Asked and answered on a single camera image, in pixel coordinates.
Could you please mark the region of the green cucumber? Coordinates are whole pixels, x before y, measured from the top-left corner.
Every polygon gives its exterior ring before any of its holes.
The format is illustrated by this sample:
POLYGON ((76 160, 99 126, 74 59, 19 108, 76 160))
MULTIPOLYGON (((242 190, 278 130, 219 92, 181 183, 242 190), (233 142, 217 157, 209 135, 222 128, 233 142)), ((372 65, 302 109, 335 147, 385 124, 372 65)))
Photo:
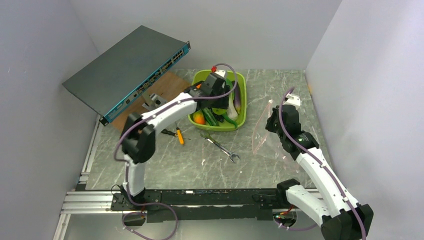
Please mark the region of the green cucumber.
POLYGON ((210 126, 217 127, 219 125, 218 121, 213 115, 213 112, 209 108, 203 108, 201 111, 203 113, 205 120, 210 126))

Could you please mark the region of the orange green mango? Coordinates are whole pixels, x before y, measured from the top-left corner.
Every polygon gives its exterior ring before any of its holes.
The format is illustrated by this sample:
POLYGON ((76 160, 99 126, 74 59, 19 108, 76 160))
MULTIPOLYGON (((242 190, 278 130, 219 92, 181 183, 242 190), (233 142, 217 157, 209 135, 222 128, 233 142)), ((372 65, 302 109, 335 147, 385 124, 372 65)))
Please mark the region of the orange green mango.
POLYGON ((205 125, 206 124, 206 119, 204 117, 204 114, 201 110, 196 111, 192 114, 192 120, 194 123, 199 124, 199 125, 205 125))

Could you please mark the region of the clear zip top bag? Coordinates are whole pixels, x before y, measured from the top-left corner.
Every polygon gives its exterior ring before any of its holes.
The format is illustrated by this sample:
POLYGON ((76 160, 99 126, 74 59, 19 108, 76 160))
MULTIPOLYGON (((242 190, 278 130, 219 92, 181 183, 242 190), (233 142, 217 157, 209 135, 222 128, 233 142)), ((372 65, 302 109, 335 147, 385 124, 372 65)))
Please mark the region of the clear zip top bag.
POLYGON ((283 170, 291 174, 300 174, 302 171, 301 167, 283 149, 278 135, 265 129, 267 119, 272 115, 272 108, 275 105, 276 103, 273 99, 270 99, 254 126, 251 136, 252 153, 254 156, 261 156, 266 160, 277 163, 283 170))

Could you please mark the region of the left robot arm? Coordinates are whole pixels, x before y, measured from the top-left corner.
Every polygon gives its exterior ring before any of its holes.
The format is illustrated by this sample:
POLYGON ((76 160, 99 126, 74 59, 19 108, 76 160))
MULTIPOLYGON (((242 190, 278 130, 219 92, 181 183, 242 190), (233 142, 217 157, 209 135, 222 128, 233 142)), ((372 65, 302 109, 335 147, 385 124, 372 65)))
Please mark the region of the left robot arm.
POLYGON ((121 192, 129 209, 137 210, 145 203, 146 162, 156 151, 157 136, 177 120, 201 109, 226 108, 230 91, 226 76, 224 70, 211 72, 205 81, 190 86, 161 107, 128 116, 118 145, 126 167, 121 192))

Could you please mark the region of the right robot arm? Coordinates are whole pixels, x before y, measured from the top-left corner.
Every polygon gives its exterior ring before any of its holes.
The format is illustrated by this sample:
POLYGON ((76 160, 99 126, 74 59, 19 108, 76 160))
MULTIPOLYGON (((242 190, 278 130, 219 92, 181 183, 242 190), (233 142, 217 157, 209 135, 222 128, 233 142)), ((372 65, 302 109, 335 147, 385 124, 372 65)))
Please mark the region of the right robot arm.
POLYGON ((275 200, 282 207, 298 207, 320 228, 326 240, 364 240, 374 212, 361 204, 341 183, 326 161, 316 139, 302 130, 299 113, 293 105, 276 106, 265 129, 277 134, 283 149, 308 174, 321 197, 308 192, 299 181, 277 184, 275 200))

